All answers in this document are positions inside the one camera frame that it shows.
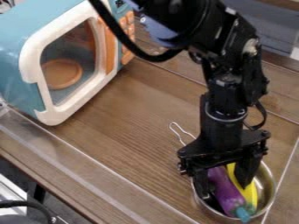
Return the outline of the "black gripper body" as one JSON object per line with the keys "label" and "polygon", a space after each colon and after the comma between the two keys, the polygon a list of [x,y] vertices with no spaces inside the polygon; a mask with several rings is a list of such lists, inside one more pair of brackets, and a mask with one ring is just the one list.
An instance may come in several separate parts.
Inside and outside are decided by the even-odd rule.
{"label": "black gripper body", "polygon": [[178,150],[180,171],[195,175],[200,169],[208,170],[236,163],[242,158],[267,154],[267,139],[271,134],[259,127],[244,129],[248,111],[228,117],[211,110],[211,102],[204,94],[200,97],[200,134]]}

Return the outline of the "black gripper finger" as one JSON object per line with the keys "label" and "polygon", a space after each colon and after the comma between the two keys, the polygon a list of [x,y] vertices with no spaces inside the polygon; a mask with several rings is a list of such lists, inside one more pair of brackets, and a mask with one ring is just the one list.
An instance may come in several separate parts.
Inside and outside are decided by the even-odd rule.
{"label": "black gripper finger", "polygon": [[208,181],[208,171],[204,169],[200,169],[195,172],[194,178],[192,178],[194,188],[195,192],[198,194],[198,197],[200,200],[210,206],[216,206],[216,200],[211,194],[210,189],[210,181]]}
{"label": "black gripper finger", "polygon": [[236,162],[234,174],[243,189],[247,188],[248,184],[252,182],[254,177],[256,176],[262,157],[262,155],[254,155],[252,157],[242,158]]}

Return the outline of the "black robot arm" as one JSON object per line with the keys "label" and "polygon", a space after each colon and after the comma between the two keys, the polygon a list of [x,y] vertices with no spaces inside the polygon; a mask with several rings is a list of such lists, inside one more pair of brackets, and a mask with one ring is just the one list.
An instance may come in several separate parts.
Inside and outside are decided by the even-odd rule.
{"label": "black robot arm", "polygon": [[154,40],[167,48],[146,53],[125,34],[101,0],[88,0],[125,48],[142,59],[164,62],[186,51],[202,64],[208,91],[200,96],[200,134],[178,151],[180,170],[192,179],[202,200],[242,201],[227,186],[224,166],[247,187],[267,154],[270,133],[263,123],[246,122],[248,108],[264,111],[260,98],[268,78],[262,68],[262,45],[252,24],[220,0],[124,0],[142,14]]}

